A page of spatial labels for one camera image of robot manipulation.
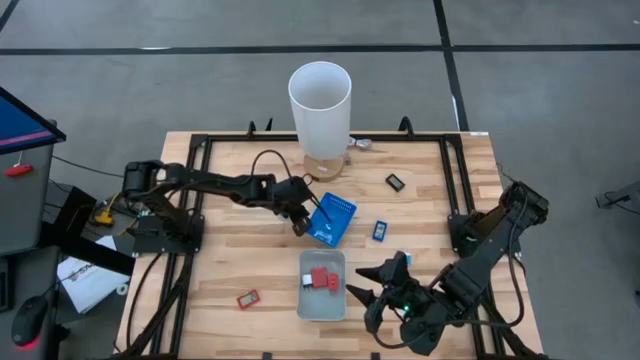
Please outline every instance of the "blue basket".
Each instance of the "blue basket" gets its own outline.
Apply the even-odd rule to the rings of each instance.
[[[307,234],[331,247],[336,247],[347,232],[357,207],[332,193],[325,193],[320,205],[329,215],[331,222],[329,223],[324,214],[316,209],[311,216],[311,228],[307,230]]]

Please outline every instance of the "black floor stripe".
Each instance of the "black floor stripe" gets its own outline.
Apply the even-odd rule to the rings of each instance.
[[[296,53],[397,53],[442,51],[440,45],[283,45],[211,46],[166,48],[87,48],[87,49],[0,49],[0,55],[208,55],[208,54],[296,54]]]
[[[0,32],[4,29],[7,21],[9,21],[9,17],[13,14],[13,10],[18,6],[18,2],[20,2],[20,0],[11,0],[9,5],[7,5],[7,8],[4,10],[4,13],[2,13],[2,16],[0,16]]]
[[[640,44],[454,45],[453,52],[638,51]]]
[[[462,99],[462,90],[460,89],[460,81],[458,79],[458,71],[456,69],[456,61],[453,56],[451,39],[449,38],[449,29],[447,28],[447,18],[444,15],[444,7],[442,0],[433,0],[433,6],[436,11],[436,19],[438,20],[438,31],[442,40],[442,52],[444,54],[444,62],[447,66],[447,77],[449,78],[449,89],[453,96],[458,121],[458,130],[469,131],[469,122],[467,121],[467,112],[464,109],[464,100]]]

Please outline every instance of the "wooden tabletop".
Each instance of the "wooden tabletop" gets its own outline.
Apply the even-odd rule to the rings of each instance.
[[[185,163],[190,132],[167,134],[162,161]],[[478,210],[495,207],[502,187],[491,141],[486,134],[462,133],[465,159]],[[303,153],[296,142],[220,142],[211,155],[211,172],[235,176],[248,174],[256,154],[275,149],[285,157],[291,172],[301,175]],[[358,206],[347,234],[339,246],[347,260],[347,283],[363,288],[380,286],[354,272],[359,267],[378,266],[396,250],[411,253],[411,275],[427,284],[457,255],[451,250],[446,218],[450,213],[440,150],[434,142],[376,142],[373,150],[349,150],[352,165],[329,183],[313,183],[311,189],[321,198],[330,191]],[[450,158],[458,201],[464,210],[464,197],[453,149]],[[260,158],[256,173],[274,173],[285,177],[280,160],[273,155]],[[396,174],[406,187],[396,193],[384,179]],[[305,204],[312,211],[313,205]],[[181,358],[257,358],[272,352],[274,358],[369,358],[379,352],[383,359],[410,359],[424,356],[408,348],[387,350],[376,344],[365,331],[365,308],[347,296],[347,317],[340,322],[310,322],[296,314],[298,257],[303,249],[316,248],[317,240],[298,238],[290,225],[282,223],[264,209],[248,209],[230,200],[207,195],[202,249],[195,258],[187,312],[184,320]],[[389,224],[383,242],[371,239],[377,220]],[[131,299],[142,273],[153,255],[136,261],[129,296],[123,313],[117,344],[123,349]],[[136,305],[132,336],[147,324],[158,306],[166,255],[151,270]],[[542,346],[529,301],[522,270],[516,267],[520,286],[525,291],[524,321],[515,328],[524,343],[534,351]],[[498,309],[507,321],[513,320],[518,304],[509,276],[506,258],[492,273]],[[236,297],[257,289],[261,301],[240,310]],[[387,343],[400,342],[399,320],[389,311],[380,328]],[[163,334],[168,350],[173,313],[167,317]],[[483,329],[488,351],[492,350],[488,329]],[[475,359],[469,326],[445,329],[430,358]]]

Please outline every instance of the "gray tray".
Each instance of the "gray tray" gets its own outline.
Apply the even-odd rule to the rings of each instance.
[[[338,291],[328,288],[303,289],[302,275],[311,274],[314,267],[326,267],[327,273],[340,276]],[[340,321],[347,316],[344,254],[339,250],[305,250],[300,254],[298,274],[298,316],[311,321]]]

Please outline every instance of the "gray floor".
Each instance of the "gray floor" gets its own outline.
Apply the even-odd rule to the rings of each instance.
[[[9,0],[0,0],[0,7]],[[639,43],[637,0],[446,0],[452,42]],[[0,48],[234,46],[440,41],[431,1],[21,0]],[[311,60],[352,75],[353,128],[455,130],[440,53],[0,56],[0,85],[68,134],[56,154],[107,171],[159,156],[170,130],[240,130],[269,117],[293,129],[289,74]],[[636,359],[640,241],[635,215],[593,197],[640,179],[640,52],[457,53],[471,130],[551,202],[523,240],[527,282],[547,354]],[[54,163],[52,178],[96,197],[115,179]],[[123,299],[85,317],[62,359],[106,356]]]

